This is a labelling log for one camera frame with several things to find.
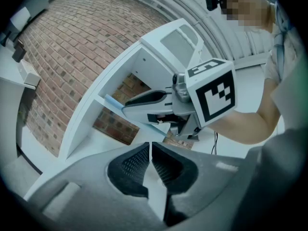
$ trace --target white sleeve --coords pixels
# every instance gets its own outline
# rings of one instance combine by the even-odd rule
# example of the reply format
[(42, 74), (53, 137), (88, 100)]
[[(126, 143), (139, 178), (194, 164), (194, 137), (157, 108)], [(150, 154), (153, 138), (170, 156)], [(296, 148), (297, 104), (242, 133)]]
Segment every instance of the white sleeve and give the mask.
[(265, 64), (264, 77), (265, 79), (275, 80), (277, 84), (280, 83), (279, 73), (278, 73), (277, 65), (273, 60), (272, 51), (270, 51), (270, 55)]

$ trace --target brick floor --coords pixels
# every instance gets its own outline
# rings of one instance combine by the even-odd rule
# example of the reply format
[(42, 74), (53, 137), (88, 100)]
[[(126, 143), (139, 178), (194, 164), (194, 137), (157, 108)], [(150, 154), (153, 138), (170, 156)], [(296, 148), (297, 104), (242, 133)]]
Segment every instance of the brick floor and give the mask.
[[(22, 33), (25, 60), (41, 76), (26, 90), (21, 109), (26, 125), (55, 156), (83, 94), (120, 53), (166, 23), (158, 12), (134, 0), (54, 0)], [(114, 93), (125, 103), (148, 90), (130, 75)], [(94, 127), (130, 144), (138, 128), (103, 109)]]

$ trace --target white table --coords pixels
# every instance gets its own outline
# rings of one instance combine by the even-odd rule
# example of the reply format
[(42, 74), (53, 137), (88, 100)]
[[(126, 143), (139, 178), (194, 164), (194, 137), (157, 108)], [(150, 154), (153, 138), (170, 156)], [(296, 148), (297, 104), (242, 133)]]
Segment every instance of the white table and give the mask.
[(25, 84), (13, 51), (0, 45), (0, 167), (17, 158), (16, 122), (18, 108), (24, 88), (35, 90), (35, 86)]

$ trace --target black cable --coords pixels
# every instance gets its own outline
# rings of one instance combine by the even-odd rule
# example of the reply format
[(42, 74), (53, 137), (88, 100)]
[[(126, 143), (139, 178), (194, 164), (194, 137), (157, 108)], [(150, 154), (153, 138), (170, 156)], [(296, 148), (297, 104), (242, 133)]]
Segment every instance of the black cable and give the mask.
[(218, 133), (216, 133), (216, 141), (215, 141), (215, 143), (214, 143), (214, 145), (213, 145), (211, 154), (213, 154), (213, 150), (214, 150), (214, 148), (215, 148), (215, 145), (217, 146), (217, 140), (218, 140)]

